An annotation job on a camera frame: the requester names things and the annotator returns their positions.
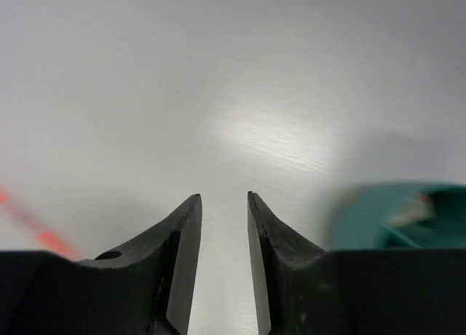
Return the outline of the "grey marker orange tip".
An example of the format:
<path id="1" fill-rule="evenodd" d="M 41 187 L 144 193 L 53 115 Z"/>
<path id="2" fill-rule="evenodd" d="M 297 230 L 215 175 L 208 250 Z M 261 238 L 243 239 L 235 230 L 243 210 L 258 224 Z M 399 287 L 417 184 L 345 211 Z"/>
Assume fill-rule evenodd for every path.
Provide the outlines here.
<path id="1" fill-rule="evenodd" d="M 431 196 L 415 194 L 411 199 L 401 205 L 389 218 L 393 227 L 403 227 L 428 221 L 434 217 L 434 205 Z"/>

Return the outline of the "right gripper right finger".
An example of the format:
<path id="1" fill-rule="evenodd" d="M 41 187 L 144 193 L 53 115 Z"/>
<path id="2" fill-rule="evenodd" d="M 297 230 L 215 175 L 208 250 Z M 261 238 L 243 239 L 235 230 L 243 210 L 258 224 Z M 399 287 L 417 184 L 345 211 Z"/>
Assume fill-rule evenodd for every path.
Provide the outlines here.
<path id="1" fill-rule="evenodd" d="M 248 193 L 260 334 L 463 334 L 465 251 L 325 251 Z"/>

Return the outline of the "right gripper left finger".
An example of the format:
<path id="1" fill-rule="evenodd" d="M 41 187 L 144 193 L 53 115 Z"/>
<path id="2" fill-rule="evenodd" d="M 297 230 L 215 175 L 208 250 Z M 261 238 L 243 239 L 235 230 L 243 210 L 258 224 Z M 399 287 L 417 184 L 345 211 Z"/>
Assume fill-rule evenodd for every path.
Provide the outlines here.
<path id="1" fill-rule="evenodd" d="M 194 194 L 93 260 L 1 253 L 3 334 L 186 334 L 202 226 Z"/>

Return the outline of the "teal round pen holder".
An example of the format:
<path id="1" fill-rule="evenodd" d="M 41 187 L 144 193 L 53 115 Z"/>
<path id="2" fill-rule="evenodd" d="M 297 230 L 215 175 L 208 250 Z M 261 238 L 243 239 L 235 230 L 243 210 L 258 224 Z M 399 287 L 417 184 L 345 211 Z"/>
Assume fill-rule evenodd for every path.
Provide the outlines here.
<path id="1" fill-rule="evenodd" d="M 401 181 L 353 189 L 335 212 L 330 247 L 464 248 L 465 185 Z"/>

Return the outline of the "thin orange pen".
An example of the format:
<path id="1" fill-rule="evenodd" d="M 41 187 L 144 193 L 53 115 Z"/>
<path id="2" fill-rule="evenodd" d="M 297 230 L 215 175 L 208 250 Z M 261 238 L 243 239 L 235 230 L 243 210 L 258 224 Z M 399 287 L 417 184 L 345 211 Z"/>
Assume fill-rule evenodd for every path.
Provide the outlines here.
<path id="1" fill-rule="evenodd" d="M 35 241 L 45 250 L 72 261 L 80 260 L 80 254 L 70 243 L 4 190 L 1 190 L 1 209 L 15 223 L 32 234 Z"/>

